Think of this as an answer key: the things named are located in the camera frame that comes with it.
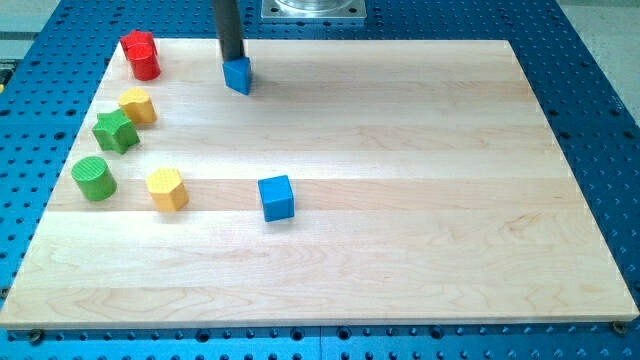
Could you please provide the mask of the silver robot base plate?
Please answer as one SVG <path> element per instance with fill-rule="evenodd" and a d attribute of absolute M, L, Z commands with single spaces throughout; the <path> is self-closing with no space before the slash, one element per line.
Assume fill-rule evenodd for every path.
<path fill-rule="evenodd" d="M 261 17 L 266 20 L 364 20 L 365 0 L 263 0 Z"/>

